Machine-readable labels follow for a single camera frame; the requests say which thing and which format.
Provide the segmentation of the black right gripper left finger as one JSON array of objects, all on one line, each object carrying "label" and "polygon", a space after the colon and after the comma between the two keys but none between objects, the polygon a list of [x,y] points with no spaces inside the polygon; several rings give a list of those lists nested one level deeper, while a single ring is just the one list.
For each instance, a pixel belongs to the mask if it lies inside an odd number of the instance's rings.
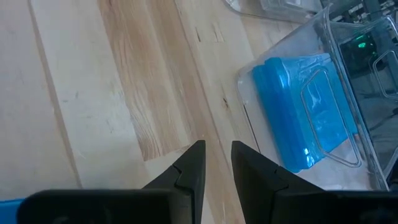
[{"label": "black right gripper left finger", "polygon": [[201,224],[206,179],[206,142],[193,143],[172,165],[144,187],[171,189],[190,197],[188,224]]}]

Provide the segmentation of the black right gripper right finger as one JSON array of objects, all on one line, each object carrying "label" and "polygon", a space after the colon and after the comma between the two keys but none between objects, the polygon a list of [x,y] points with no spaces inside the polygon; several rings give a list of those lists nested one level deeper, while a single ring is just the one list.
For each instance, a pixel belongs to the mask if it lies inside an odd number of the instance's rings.
[{"label": "black right gripper right finger", "polygon": [[231,162],[246,224],[270,224],[275,194],[280,190],[321,191],[241,141],[232,142]]}]

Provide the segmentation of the clear plastic bin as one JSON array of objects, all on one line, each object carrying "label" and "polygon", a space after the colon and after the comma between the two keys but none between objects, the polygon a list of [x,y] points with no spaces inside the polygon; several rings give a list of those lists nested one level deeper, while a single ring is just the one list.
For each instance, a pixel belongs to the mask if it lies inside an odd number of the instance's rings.
[{"label": "clear plastic bin", "polygon": [[223,0],[248,16],[305,23],[323,9],[321,0]]},{"label": "clear plastic bin", "polygon": [[328,6],[240,71],[238,91],[259,152],[285,168],[253,68],[273,57],[317,54],[330,54],[358,132],[311,168],[294,174],[323,189],[397,190],[398,18],[380,9],[353,22],[338,19],[336,7]]}]

